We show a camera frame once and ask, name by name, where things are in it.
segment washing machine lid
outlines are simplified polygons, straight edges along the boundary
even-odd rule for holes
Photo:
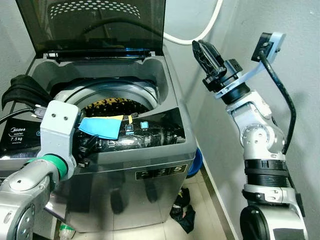
[[[162,55],[166,0],[16,0],[37,58]]]

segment white wall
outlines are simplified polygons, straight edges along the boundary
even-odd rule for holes
[[[216,3],[217,0],[167,0],[164,31],[184,40],[195,38],[207,26]],[[224,0],[217,20],[223,24],[217,24],[205,38],[208,41],[214,39],[217,48],[224,45],[224,38],[232,20],[233,11],[236,9],[236,3],[237,1],[234,0]],[[169,50],[180,80],[191,121],[196,124],[207,94],[207,89],[202,83],[206,75],[195,60],[191,45],[178,45],[166,39],[164,44]]]
[[[10,79],[24,74],[35,52],[16,2],[1,1],[0,7],[0,96]]]
[[[221,48],[225,58],[236,58],[244,71],[262,32],[283,32],[287,36],[273,68],[296,106],[297,121],[287,165],[297,190],[302,193],[309,239],[320,236],[320,4],[319,0],[241,0],[237,2],[228,33]],[[216,27],[224,25],[217,22]],[[279,126],[287,134],[290,112],[267,73],[248,83],[270,105]],[[232,121],[222,101],[207,94],[195,133],[223,203],[241,236],[239,216],[246,205],[241,197],[245,175],[243,150],[234,134]]]

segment black cloth on floor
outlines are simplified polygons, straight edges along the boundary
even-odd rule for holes
[[[188,234],[194,229],[196,212],[192,208],[192,206],[189,205],[185,212],[184,217],[183,217],[183,214],[184,214],[184,211],[182,210],[180,211],[180,213],[170,214],[170,216],[174,220],[176,220],[181,225],[183,230],[185,230],[185,232]]]
[[[171,208],[170,216],[176,220],[181,227],[185,230],[188,234],[194,229],[195,225],[195,215],[196,212],[192,208],[191,205],[188,206],[190,203],[190,192],[188,188],[181,188],[176,200]],[[188,206],[187,211],[184,214],[184,207]]]

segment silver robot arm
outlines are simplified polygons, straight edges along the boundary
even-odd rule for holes
[[[284,37],[263,33],[251,58],[259,64],[243,75],[237,61],[224,61],[213,45],[201,40],[192,43],[194,56],[207,73],[204,85],[227,104],[226,111],[239,130],[247,176],[242,194],[248,206],[240,215],[244,240],[308,239],[301,197],[286,166],[292,132],[285,140],[267,103],[245,84],[265,69],[262,61],[275,59]]]
[[[0,240],[31,240],[35,214],[59,181],[71,178],[76,162],[72,136],[78,107],[51,101],[40,125],[41,151],[0,186]]]

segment washing machine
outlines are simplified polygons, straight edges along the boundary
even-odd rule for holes
[[[165,222],[197,148],[163,46],[165,0],[16,2],[36,52],[19,85],[41,89],[31,100],[7,91],[3,113],[52,98],[78,106],[82,118],[124,115],[116,140],[75,131],[74,175],[45,210],[78,232]],[[1,178],[37,155],[40,123],[24,113],[1,126]]]

